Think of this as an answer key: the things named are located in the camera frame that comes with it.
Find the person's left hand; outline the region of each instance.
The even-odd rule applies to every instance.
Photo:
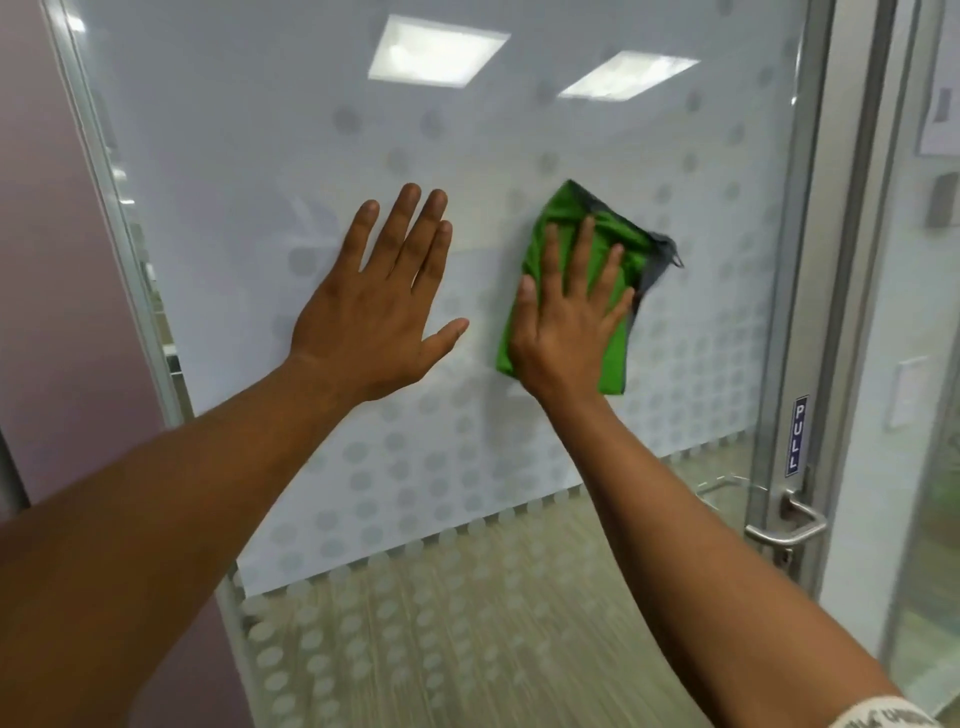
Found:
[[[420,188],[405,184],[363,270],[379,204],[360,207],[333,269],[294,327],[290,359],[314,367],[347,406],[419,381],[469,325],[456,319],[423,339],[453,228],[443,220],[446,193],[435,189],[408,234],[419,201]]]

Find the finger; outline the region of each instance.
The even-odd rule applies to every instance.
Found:
[[[543,253],[540,256],[543,302],[552,303],[564,296],[564,278],[560,272],[560,240],[557,226],[550,223],[543,230]]]
[[[420,345],[418,361],[419,375],[423,378],[434,365],[453,351],[457,340],[464,335],[470,325],[467,319],[455,319],[441,328],[433,336],[427,336]]]
[[[413,229],[400,248],[396,265],[390,274],[391,279],[396,279],[400,284],[410,288],[420,266],[430,252],[445,210],[446,193],[441,189],[435,189],[423,204],[420,217],[417,218],[417,222],[414,223]]]
[[[590,305],[596,311],[597,316],[603,316],[607,313],[610,306],[610,296],[613,287],[616,285],[616,279],[620,275],[620,260],[623,259],[623,246],[619,243],[610,249],[607,255],[607,262],[603,270],[593,284],[593,290],[590,291]]]
[[[584,299],[587,297],[587,274],[590,265],[590,250],[593,248],[593,218],[588,215],[580,224],[573,255],[566,266],[566,295]]]
[[[367,250],[367,240],[380,214],[380,203],[377,200],[367,200],[353,216],[353,222],[344,237],[344,245],[333,264],[338,272],[356,273],[360,270],[363,253]]]
[[[533,277],[523,275],[516,290],[514,316],[511,323],[512,342],[531,341],[537,338],[537,284]]]
[[[610,313],[604,317],[602,326],[608,335],[613,334],[613,330],[620,326],[620,322],[623,321],[627,312],[630,310],[631,303],[634,302],[635,295],[636,291],[633,288],[627,288],[627,290],[623,292],[623,295],[620,296],[620,300],[611,308]]]
[[[443,220],[434,233],[433,242],[426,260],[420,266],[417,279],[414,281],[413,295],[418,305],[424,311],[429,311],[433,299],[440,288],[440,281],[446,270],[446,254],[450,250],[450,241],[453,239],[453,226]]]
[[[383,225],[383,230],[376,238],[376,245],[373,246],[373,252],[364,272],[386,278],[394,270],[396,257],[403,245],[403,239],[407,236],[407,228],[410,227],[410,220],[417,210],[419,201],[420,188],[412,182],[404,184],[396,197],[394,208],[390,210],[387,222]]]

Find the white sleeve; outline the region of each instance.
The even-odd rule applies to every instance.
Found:
[[[872,697],[854,705],[830,728],[908,728],[940,726],[936,720],[902,697]]]

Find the purple wall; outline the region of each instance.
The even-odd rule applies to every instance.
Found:
[[[0,431],[37,502],[163,424],[37,0],[4,3],[0,99]],[[251,725],[211,600],[131,726]]]

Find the blue sign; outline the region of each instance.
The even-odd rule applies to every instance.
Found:
[[[796,475],[800,471],[800,451],[804,448],[804,428],[806,426],[806,401],[809,397],[800,397],[793,403],[793,420],[790,423],[790,450],[786,453],[786,476]]]

